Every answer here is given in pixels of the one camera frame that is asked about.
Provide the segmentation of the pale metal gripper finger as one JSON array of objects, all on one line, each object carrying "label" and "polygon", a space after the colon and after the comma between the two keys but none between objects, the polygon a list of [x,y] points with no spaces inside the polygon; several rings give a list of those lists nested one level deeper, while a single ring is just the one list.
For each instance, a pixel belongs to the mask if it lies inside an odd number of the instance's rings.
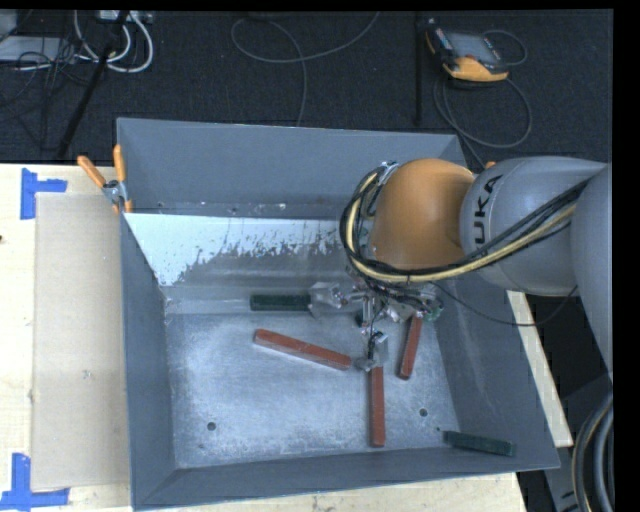
[{"label": "pale metal gripper finger", "polygon": [[337,282],[317,282],[308,289],[309,312],[313,318],[344,310],[349,304],[345,293]]},{"label": "pale metal gripper finger", "polygon": [[365,343],[364,353],[355,360],[355,367],[369,372],[382,367],[388,360],[388,336],[381,331],[374,331]]}]

